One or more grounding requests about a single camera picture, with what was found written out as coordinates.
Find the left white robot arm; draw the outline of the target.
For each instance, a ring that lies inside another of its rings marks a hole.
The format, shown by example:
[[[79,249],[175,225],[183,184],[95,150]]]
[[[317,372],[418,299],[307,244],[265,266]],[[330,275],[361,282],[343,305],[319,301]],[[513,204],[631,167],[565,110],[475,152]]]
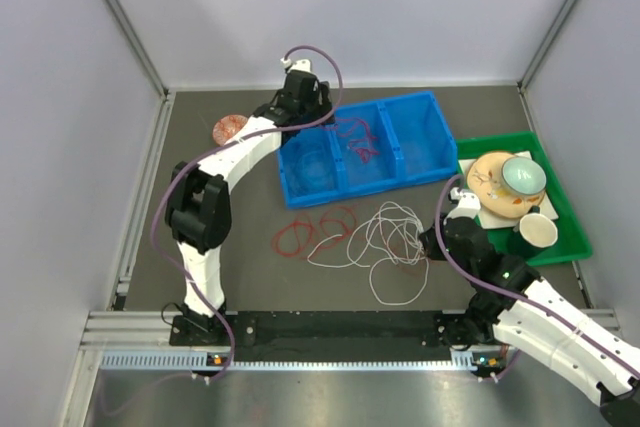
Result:
[[[220,150],[199,161],[169,197],[165,223],[188,273],[180,310],[203,342],[220,341],[227,329],[225,317],[215,311],[225,303],[220,254],[232,226],[233,188],[297,134],[284,127],[311,123],[331,110],[329,84],[318,80],[309,60],[295,61],[274,98],[258,107]]]

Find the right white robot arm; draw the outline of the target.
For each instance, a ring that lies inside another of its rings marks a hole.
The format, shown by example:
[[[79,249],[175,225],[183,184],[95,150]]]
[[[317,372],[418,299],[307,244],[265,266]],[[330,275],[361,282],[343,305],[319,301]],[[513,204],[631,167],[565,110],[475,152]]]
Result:
[[[507,344],[580,390],[611,426],[639,423],[639,350],[574,307],[518,255],[502,253],[470,218],[442,217],[419,236],[474,288],[466,343]]]

